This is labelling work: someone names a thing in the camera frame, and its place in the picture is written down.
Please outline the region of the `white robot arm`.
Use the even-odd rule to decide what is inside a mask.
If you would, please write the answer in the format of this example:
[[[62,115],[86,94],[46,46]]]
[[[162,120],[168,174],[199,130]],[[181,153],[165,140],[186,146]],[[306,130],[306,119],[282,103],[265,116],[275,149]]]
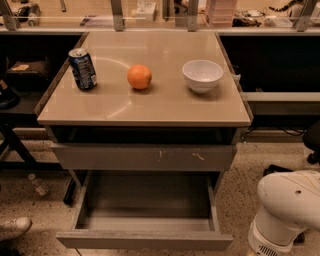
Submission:
[[[307,229],[320,231],[320,173],[276,172],[257,185],[261,204],[248,232],[256,256],[286,256]]]

